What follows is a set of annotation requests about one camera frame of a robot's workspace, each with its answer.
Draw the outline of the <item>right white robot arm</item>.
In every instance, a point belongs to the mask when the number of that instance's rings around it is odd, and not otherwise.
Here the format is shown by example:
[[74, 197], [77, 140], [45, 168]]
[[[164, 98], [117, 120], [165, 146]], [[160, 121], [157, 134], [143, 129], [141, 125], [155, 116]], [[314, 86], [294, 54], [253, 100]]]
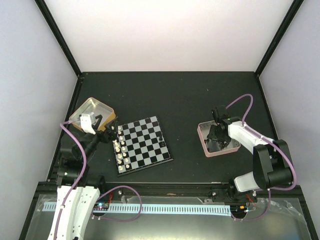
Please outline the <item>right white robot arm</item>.
[[232, 141], [238, 142], [252, 154], [252, 171], [231, 180], [227, 189], [228, 198], [240, 201], [248, 191], [295, 187], [297, 175], [291, 161], [288, 144], [283, 140], [273, 140], [249, 127], [239, 117], [231, 117], [225, 106], [212, 111], [214, 124], [210, 126], [206, 143], [217, 146], [223, 152]]

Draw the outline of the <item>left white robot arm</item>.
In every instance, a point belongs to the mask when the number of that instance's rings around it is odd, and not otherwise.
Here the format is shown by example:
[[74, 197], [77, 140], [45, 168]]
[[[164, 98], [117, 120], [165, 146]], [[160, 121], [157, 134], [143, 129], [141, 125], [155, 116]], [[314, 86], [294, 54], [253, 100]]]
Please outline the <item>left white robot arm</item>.
[[60, 146], [61, 164], [57, 173], [57, 203], [50, 240], [82, 240], [97, 200], [108, 192], [102, 175], [90, 175], [88, 158], [99, 143], [109, 143], [116, 138], [118, 120], [107, 123], [104, 130], [86, 132], [82, 140], [66, 128], [72, 121], [60, 124], [68, 144]]

